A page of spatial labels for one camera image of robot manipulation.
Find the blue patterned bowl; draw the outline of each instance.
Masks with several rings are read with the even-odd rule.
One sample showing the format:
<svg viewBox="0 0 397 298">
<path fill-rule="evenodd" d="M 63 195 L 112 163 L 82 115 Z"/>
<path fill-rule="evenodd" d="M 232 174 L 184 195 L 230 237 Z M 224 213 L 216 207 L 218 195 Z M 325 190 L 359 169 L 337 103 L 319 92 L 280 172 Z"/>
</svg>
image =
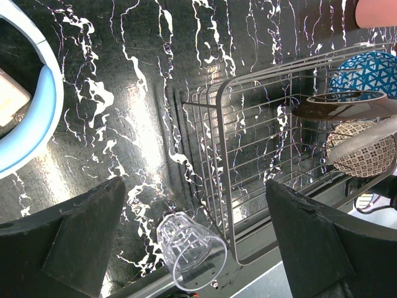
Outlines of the blue patterned bowl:
<svg viewBox="0 0 397 298">
<path fill-rule="evenodd" d="M 330 92 L 347 89 L 381 91 L 397 99 L 397 58 L 385 52 L 367 52 L 345 61 L 329 82 Z"/>
</svg>

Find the black marble surface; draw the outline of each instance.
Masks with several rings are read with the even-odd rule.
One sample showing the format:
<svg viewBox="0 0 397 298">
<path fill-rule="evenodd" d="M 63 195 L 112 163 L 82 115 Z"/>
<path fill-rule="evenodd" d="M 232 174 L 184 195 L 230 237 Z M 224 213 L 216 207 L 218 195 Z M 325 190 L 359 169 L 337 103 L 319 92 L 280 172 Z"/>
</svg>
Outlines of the black marble surface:
<svg viewBox="0 0 397 298">
<path fill-rule="evenodd" d="M 162 266 L 154 228 L 163 212 L 197 213 L 197 149 L 181 105 L 189 92 L 397 34 L 359 30 L 350 0 L 15 2 L 58 57 L 65 103 L 46 150 L 0 181 L 0 223 L 123 177 L 128 197 L 104 297 Z M 38 57 L 14 28 L 0 26 L 0 67 L 34 93 Z"/>
</svg>

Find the cable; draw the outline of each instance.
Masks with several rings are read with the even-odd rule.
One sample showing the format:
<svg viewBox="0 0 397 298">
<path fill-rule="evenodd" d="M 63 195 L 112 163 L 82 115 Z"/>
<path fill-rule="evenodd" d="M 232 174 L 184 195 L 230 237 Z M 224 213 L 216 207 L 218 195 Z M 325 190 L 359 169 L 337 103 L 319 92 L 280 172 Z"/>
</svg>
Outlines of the cable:
<svg viewBox="0 0 397 298">
<path fill-rule="evenodd" d="M 358 197 L 356 197 L 356 198 L 354 199 L 354 208 L 355 208 L 358 212 L 360 212 L 361 214 L 371 214 L 371 213 L 374 213 L 375 211 L 379 211 L 379 210 L 383 210 L 383 209 L 387 209 L 387 208 L 393 208 L 392 205 L 384 205 L 384 206 L 372 208 L 372 209 L 369 210 L 369 211 L 364 211 L 363 209 L 357 208 L 357 207 L 355 206 L 356 203 L 357 203 L 357 199 L 358 199 Z"/>
</svg>

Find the white object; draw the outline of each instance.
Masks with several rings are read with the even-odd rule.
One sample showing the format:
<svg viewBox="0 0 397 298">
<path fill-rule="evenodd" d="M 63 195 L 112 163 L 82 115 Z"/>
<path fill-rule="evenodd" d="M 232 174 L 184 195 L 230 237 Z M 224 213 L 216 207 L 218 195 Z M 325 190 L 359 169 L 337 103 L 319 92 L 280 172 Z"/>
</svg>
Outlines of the white object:
<svg viewBox="0 0 397 298">
<path fill-rule="evenodd" d="M 0 179 L 30 161 L 47 144 L 63 108 L 63 78 L 43 34 L 11 0 L 1 0 L 0 18 L 17 28 L 44 64 L 32 103 L 22 121 L 0 140 Z"/>
<path fill-rule="evenodd" d="M 30 94 L 1 68 L 0 90 L 0 126 L 3 127 L 30 101 Z"/>
</svg>

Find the dishwasher rack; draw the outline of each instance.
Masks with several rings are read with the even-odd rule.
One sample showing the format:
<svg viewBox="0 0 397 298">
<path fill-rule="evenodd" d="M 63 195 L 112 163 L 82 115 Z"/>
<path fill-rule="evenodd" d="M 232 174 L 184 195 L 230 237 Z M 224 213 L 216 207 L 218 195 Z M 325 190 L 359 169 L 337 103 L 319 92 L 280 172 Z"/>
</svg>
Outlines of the dishwasher rack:
<svg viewBox="0 0 397 298">
<path fill-rule="evenodd" d="M 240 265 L 277 247 L 274 236 L 248 255 L 241 256 L 237 250 L 240 241 L 258 231 L 273 231 L 265 201 L 268 179 L 312 197 L 350 179 L 326 163 L 326 139 L 334 133 L 335 123 L 299 119 L 292 115 L 292 108 L 306 97 L 327 93 L 329 80 L 340 73 L 337 67 L 350 57 L 388 51 L 391 46 L 360 43 L 275 65 L 201 88 L 184 103 L 193 115 L 200 157 L 202 187 L 198 193 Z M 396 159 L 386 172 L 333 207 L 340 208 L 389 176 L 395 164 Z"/>
</svg>

